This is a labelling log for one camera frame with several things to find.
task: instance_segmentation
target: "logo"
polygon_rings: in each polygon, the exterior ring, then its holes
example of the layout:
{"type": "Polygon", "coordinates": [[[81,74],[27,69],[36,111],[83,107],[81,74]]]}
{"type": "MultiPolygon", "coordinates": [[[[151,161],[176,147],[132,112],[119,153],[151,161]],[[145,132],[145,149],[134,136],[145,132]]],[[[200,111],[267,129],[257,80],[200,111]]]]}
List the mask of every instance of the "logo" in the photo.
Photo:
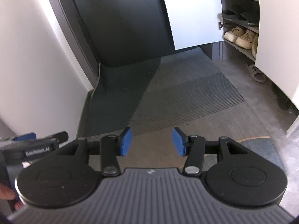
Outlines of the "logo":
{"type": "Polygon", "coordinates": [[[155,172],[156,172],[156,171],[153,170],[153,169],[147,171],[148,174],[154,174],[155,172]]]}
{"type": "Polygon", "coordinates": [[[37,154],[41,154],[41,153],[45,153],[45,152],[50,152],[51,148],[50,147],[43,147],[43,148],[39,148],[39,149],[34,149],[32,151],[26,151],[25,155],[26,156],[33,156],[33,155],[37,155],[37,154]]]}

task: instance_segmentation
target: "gray ribbed surface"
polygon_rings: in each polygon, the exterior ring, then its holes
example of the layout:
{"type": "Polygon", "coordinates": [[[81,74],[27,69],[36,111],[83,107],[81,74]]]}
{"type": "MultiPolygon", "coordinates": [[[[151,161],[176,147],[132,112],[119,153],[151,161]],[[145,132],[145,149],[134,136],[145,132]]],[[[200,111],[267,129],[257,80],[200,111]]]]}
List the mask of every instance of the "gray ribbed surface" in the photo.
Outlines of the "gray ribbed surface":
{"type": "Polygon", "coordinates": [[[217,73],[145,93],[129,126],[135,135],[175,126],[244,102],[236,88],[217,73]]]}
{"type": "Polygon", "coordinates": [[[220,73],[200,48],[163,56],[146,92],[220,73]]]}
{"type": "Polygon", "coordinates": [[[10,219],[15,224],[282,224],[293,219],[279,206],[242,210],[214,199],[196,178],[175,168],[126,169],[106,178],[87,200],[64,209],[26,206],[10,219]]]}

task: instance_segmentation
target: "person's hand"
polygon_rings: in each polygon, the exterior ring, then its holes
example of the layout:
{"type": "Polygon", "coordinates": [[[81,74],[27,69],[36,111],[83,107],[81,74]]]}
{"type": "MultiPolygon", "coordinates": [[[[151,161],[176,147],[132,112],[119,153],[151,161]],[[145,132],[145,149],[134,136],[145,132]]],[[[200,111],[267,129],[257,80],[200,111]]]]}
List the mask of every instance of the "person's hand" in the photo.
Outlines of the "person's hand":
{"type": "MultiPolygon", "coordinates": [[[[15,193],[5,185],[0,183],[0,200],[14,200],[16,198],[15,193]]],[[[15,210],[17,211],[23,206],[21,201],[15,203],[15,210]]]]}

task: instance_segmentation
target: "white wall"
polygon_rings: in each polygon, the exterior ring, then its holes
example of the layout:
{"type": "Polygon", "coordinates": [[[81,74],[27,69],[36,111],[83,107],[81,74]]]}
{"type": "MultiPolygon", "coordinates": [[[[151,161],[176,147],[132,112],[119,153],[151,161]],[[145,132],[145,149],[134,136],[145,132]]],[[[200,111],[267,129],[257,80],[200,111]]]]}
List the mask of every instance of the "white wall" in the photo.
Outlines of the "white wall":
{"type": "Polygon", "coordinates": [[[0,0],[0,118],[8,127],[74,139],[91,89],[49,0],[0,0]]]}

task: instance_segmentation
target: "cable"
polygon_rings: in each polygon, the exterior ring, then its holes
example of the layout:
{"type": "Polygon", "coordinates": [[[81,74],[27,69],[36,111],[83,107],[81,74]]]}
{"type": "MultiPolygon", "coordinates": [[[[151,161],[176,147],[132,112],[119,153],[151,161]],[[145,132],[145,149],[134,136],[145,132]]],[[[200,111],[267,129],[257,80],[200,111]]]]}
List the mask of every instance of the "cable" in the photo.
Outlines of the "cable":
{"type": "Polygon", "coordinates": [[[95,90],[96,90],[97,87],[98,87],[98,84],[99,84],[99,81],[100,81],[100,71],[101,71],[101,63],[99,63],[99,76],[98,76],[98,80],[97,80],[97,83],[95,84],[95,88],[94,88],[94,90],[93,90],[93,92],[92,92],[92,95],[90,96],[89,103],[91,102],[92,97],[93,97],[93,95],[95,94],[95,90]]]}

